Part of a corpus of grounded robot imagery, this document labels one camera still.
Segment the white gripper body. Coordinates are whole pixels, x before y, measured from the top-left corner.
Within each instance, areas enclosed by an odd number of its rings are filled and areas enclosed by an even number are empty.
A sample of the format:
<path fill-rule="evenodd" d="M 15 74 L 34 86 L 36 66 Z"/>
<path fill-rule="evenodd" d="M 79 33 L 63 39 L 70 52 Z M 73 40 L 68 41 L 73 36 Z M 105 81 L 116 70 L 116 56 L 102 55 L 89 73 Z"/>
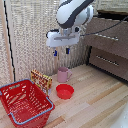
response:
<path fill-rule="evenodd" d="M 80 34 L 78 32 L 70 35 L 61 35 L 59 32 L 48 32 L 46 45 L 48 47 L 59 47 L 66 45 L 74 45 L 79 42 Z"/>

